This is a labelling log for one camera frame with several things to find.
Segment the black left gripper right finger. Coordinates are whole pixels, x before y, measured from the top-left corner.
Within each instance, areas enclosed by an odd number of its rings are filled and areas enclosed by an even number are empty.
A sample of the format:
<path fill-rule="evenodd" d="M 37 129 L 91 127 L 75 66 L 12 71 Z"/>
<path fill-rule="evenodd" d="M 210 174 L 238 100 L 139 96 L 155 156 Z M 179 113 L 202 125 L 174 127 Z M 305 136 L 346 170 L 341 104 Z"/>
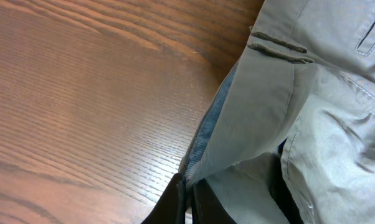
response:
<path fill-rule="evenodd" d="M 236 224 L 206 179 L 192 186 L 191 207 L 193 224 Z"/>

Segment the khaki green shorts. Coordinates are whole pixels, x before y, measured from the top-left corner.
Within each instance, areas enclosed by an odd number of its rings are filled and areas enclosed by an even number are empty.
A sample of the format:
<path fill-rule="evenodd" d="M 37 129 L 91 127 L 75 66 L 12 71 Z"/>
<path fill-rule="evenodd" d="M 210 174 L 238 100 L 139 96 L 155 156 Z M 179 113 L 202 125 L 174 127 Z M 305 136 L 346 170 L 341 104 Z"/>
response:
<path fill-rule="evenodd" d="M 375 0 L 266 0 L 180 170 L 237 223 L 375 223 Z"/>

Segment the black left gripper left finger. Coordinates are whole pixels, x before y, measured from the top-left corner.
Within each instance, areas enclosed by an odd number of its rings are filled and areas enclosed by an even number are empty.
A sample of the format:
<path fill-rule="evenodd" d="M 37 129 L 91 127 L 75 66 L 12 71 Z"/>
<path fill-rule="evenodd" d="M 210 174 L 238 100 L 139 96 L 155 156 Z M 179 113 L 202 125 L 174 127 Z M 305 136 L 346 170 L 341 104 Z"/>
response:
<path fill-rule="evenodd" d="M 150 214 L 142 224 L 185 224 L 186 186 L 181 173 L 173 175 Z"/>

